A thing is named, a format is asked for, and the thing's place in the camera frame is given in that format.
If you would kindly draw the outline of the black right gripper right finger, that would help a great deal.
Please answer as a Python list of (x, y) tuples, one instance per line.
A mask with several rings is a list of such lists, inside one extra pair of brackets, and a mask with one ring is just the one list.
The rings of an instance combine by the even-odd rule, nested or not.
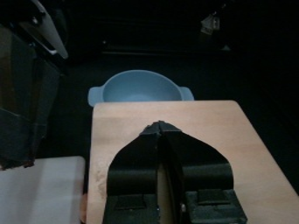
[(247, 224), (234, 190), (230, 161), (202, 140), (160, 122), (163, 155), (175, 224)]

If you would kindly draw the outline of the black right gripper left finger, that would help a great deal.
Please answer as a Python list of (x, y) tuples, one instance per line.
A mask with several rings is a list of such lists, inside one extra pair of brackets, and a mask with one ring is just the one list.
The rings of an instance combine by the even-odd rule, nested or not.
[(111, 162), (103, 224), (159, 224), (159, 137), (159, 122), (155, 122)]

